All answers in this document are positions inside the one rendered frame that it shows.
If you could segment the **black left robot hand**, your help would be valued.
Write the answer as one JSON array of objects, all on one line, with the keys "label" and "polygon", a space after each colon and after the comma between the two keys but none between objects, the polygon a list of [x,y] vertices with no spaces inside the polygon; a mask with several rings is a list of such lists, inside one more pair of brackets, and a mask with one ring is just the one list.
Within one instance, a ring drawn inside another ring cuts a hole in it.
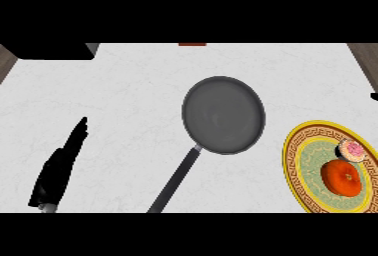
[{"label": "black left robot hand", "polygon": [[39,205],[46,203],[59,205],[87,135],[87,118],[83,117],[71,131],[64,147],[55,150],[45,162],[31,192],[30,207],[39,209]]}]

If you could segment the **yellow patterned plate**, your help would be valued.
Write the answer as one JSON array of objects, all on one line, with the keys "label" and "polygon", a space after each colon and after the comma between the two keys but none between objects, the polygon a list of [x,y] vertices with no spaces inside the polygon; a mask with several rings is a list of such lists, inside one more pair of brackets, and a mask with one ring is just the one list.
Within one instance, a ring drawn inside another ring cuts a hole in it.
[{"label": "yellow patterned plate", "polygon": [[[321,169],[337,160],[335,148],[343,139],[365,148],[367,158],[353,163],[362,182],[358,196],[334,194],[322,181]],[[312,213],[378,213],[378,152],[367,140],[340,124],[313,120],[300,124],[287,136],[282,167],[296,199]]]}]

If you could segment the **orange squash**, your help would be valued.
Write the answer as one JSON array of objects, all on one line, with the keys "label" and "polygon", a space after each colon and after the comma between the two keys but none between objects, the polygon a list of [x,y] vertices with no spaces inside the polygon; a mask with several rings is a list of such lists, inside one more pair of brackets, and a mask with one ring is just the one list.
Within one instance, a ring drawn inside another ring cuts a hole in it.
[{"label": "orange squash", "polygon": [[362,191],[358,169],[343,160],[331,160],[321,168],[321,176],[328,190],[340,196],[356,197]]}]

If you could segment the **dark grey frying pan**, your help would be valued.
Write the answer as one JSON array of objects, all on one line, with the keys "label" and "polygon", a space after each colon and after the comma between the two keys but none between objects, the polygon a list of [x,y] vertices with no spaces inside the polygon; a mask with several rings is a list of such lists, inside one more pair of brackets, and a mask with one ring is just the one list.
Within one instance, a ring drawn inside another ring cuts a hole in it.
[{"label": "dark grey frying pan", "polygon": [[234,155],[257,143],[266,126],[262,99],[237,78],[206,78],[185,96],[182,121],[195,146],[157,196],[149,213],[163,212],[203,149],[220,155]]}]

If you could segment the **pink frosted cupcake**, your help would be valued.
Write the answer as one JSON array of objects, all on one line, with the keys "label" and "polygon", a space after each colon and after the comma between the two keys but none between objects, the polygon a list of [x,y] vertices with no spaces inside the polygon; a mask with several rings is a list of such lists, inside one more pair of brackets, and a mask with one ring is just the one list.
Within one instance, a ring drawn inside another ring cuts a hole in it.
[{"label": "pink frosted cupcake", "polygon": [[337,149],[341,157],[349,162],[361,163],[365,160],[365,148],[356,140],[343,139],[338,143]]}]

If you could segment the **black appliance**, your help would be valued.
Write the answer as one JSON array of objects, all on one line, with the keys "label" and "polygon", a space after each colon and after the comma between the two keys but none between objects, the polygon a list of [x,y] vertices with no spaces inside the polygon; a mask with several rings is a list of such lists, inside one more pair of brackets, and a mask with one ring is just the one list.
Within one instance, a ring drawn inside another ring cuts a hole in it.
[{"label": "black appliance", "polygon": [[99,43],[6,43],[2,45],[24,60],[92,60]]}]

